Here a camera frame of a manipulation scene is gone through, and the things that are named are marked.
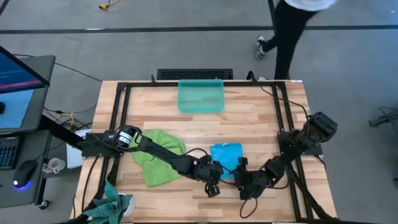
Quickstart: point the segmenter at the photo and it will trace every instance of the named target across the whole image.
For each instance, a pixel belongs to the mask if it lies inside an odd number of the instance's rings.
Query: gray floor
[[[171,26],[270,25],[266,1],[125,0],[108,12],[101,0],[11,0],[0,29],[86,29]],[[395,0],[340,0],[310,25],[398,24]],[[254,59],[254,40],[272,32],[174,32],[134,34],[2,35],[15,54],[57,56],[57,62],[102,80],[147,80],[158,68],[233,68],[272,78],[275,51]],[[297,47],[292,79],[304,81],[312,111],[339,124],[324,144],[325,162],[338,216],[343,220],[397,223],[397,138],[389,125],[370,128],[379,106],[398,106],[398,30],[306,31]],[[81,111],[96,102],[100,84],[55,67],[46,106]],[[94,111],[77,114],[90,122]],[[53,152],[63,154],[64,148]],[[48,210],[25,206],[0,210],[1,223],[54,223],[67,220],[79,170],[50,179]]]

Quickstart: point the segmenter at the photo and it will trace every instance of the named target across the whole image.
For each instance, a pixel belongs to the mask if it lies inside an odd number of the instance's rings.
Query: blue cloth
[[[211,158],[215,161],[219,161],[221,165],[225,166],[229,170],[235,170],[236,166],[239,165],[238,158],[243,157],[243,150],[241,143],[217,143],[214,146],[210,146]],[[233,178],[234,175],[230,174],[229,171],[224,169],[224,174],[221,176],[222,179]]]
[[[0,94],[0,102],[6,105],[6,110],[0,114],[0,128],[21,127],[32,95],[33,90]]]

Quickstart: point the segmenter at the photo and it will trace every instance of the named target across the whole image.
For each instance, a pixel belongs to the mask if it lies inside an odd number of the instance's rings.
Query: sneaker
[[[265,43],[266,40],[264,39],[264,37],[259,35],[256,41],[256,47],[257,47],[256,58],[258,60],[262,60],[266,56],[266,53],[262,50],[262,45]]]

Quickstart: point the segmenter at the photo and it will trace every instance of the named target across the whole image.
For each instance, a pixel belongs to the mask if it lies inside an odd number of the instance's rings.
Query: wooden tabletop
[[[93,131],[101,133],[109,128],[116,85],[118,82],[103,82],[93,121]],[[307,97],[302,82],[286,81],[289,100],[300,103],[309,112]],[[225,109],[220,114],[181,114],[177,108],[177,87],[134,87],[131,89],[126,124],[143,130],[161,129],[181,139],[186,149],[200,147],[209,152],[209,147],[220,142],[241,142],[243,155],[248,158],[248,170],[260,168],[266,160],[279,154],[276,133],[279,130],[273,98],[256,86],[225,86]],[[118,110],[119,124],[124,95]],[[283,102],[280,102],[284,113]],[[301,129],[305,116],[298,106],[291,105],[295,127]],[[201,152],[192,152],[202,156]],[[309,191],[318,203],[332,216],[336,216],[328,179],[323,165],[313,156],[302,156],[303,168]],[[81,213],[81,198],[88,171],[94,159],[84,161],[76,191],[76,215]],[[97,191],[102,158],[92,171],[85,197],[85,207]],[[285,177],[276,185],[286,184]],[[294,221],[294,210],[289,188],[266,189],[258,198],[258,207],[245,220],[239,217],[243,203],[239,191],[220,183],[221,194],[208,198],[203,182],[181,177],[168,184],[148,188],[142,177],[142,169],[132,156],[126,153],[118,171],[116,188],[119,192],[133,194],[136,208],[122,222],[271,222]],[[302,195],[298,190],[302,216],[305,210]],[[254,207],[250,200],[243,215]]]

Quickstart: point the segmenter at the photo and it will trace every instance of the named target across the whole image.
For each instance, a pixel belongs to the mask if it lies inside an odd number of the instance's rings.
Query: green plant
[[[123,217],[123,212],[128,208],[132,195],[119,195],[116,188],[108,180],[105,183],[106,199],[96,200],[96,208],[87,210],[83,214],[93,217],[90,224],[119,224]]]

